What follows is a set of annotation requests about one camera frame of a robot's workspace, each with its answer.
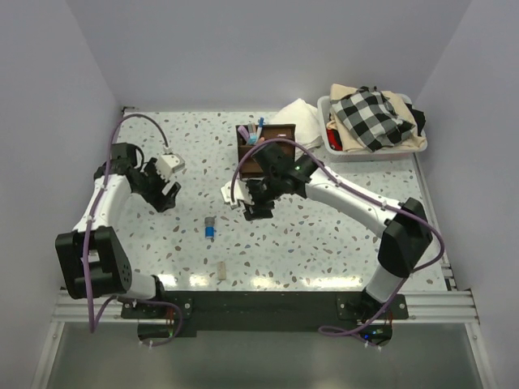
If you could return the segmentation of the brown wooden desk organizer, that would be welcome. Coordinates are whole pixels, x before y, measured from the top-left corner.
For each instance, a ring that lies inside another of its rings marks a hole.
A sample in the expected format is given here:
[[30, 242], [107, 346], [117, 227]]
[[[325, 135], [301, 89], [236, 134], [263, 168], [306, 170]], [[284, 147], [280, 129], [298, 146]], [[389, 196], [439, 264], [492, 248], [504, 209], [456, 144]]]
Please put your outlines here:
[[[241, 162], [244, 156], [253, 148], [252, 144], [248, 144], [239, 130], [240, 126], [236, 126], [236, 140], [238, 161]], [[295, 125], [294, 124], [270, 124], [264, 125], [261, 136], [265, 140], [269, 139], [288, 139], [295, 140]], [[240, 179], [248, 178], [262, 178], [264, 176], [264, 162], [272, 160], [277, 162], [279, 160], [289, 160], [295, 162], [295, 146], [276, 142], [270, 143], [256, 151], [253, 155], [241, 165], [238, 173]]]

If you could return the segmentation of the blue grey correction bottle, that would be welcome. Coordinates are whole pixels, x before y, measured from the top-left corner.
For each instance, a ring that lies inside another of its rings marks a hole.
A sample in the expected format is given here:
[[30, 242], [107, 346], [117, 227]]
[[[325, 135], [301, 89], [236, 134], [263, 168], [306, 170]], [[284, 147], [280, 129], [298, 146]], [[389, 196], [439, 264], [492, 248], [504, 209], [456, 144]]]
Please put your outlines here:
[[206, 239], [214, 240], [215, 238], [215, 216], [207, 216], [204, 218], [204, 236]]

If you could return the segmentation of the beige eraser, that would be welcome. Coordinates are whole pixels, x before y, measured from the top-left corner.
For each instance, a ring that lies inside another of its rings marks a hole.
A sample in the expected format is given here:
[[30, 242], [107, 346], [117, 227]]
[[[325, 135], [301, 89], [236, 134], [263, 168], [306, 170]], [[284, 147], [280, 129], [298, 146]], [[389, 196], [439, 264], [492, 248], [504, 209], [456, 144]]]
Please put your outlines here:
[[226, 279], [226, 266], [224, 262], [219, 262], [217, 264], [217, 279], [225, 280]]

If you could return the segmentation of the pink highlighter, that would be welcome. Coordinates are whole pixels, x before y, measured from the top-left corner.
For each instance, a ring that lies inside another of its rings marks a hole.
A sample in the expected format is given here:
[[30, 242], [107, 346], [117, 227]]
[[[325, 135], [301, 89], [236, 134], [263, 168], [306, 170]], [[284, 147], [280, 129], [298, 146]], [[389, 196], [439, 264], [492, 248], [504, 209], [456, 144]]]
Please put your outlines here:
[[249, 134], [248, 129], [245, 126], [239, 126], [238, 127], [238, 133], [244, 139], [245, 143], [247, 143], [249, 141], [250, 134]]

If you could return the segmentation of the blue white marker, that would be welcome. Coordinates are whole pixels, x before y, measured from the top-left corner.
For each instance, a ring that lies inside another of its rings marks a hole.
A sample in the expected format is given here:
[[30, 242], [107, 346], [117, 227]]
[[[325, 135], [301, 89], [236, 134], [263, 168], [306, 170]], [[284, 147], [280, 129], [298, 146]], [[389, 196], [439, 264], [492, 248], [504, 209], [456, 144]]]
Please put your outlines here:
[[257, 131], [256, 131], [256, 135], [257, 135], [258, 138], [261, 138], [261, 135], [263, 133], [263, 128], [264, 128], [264, 118], [260, 117], [259, 118], [259, 122], [258, 122], [258, 126], [257, 126]]

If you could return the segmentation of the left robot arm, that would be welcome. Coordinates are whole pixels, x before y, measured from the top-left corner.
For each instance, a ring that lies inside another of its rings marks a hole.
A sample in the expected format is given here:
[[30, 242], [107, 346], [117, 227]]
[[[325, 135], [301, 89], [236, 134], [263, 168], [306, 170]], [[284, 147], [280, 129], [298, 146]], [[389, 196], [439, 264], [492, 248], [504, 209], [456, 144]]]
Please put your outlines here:
[[66, 290], [74, 299], [117, 296], [139, 299], [140, 309], [150, 318], [161, 317], [168, 298], [157, 276], [143, 276], [131, 268], [116, 226], [127, 200], [139, 195], [156, 212], [176, 205], [181, 190], [173, 175], [184, 160], [166, 152], [144, 159], [131, 143], [112, 145], [109, 160], [94, 174], [94, 191], [80, 221], [69, 233], [56, 237], [55, 249]]

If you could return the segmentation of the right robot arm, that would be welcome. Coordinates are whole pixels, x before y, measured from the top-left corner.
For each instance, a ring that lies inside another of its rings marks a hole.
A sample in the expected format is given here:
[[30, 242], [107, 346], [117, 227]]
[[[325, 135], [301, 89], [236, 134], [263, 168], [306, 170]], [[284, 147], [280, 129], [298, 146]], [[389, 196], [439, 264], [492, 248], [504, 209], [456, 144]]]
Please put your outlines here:
[[251, 158], [263, 177], [245, 185], [247, 220], [270, 219], [277, 199], [297, 195], [347, 215], [380, 239], [379, 264], [362, 291], [361, 307], [370, 318], [386, 313], [433, 240], [423, 205], [414, 198], [400, 202], [356, 186], [308, 153], [290, 158], [273, 140], [258, 147]]

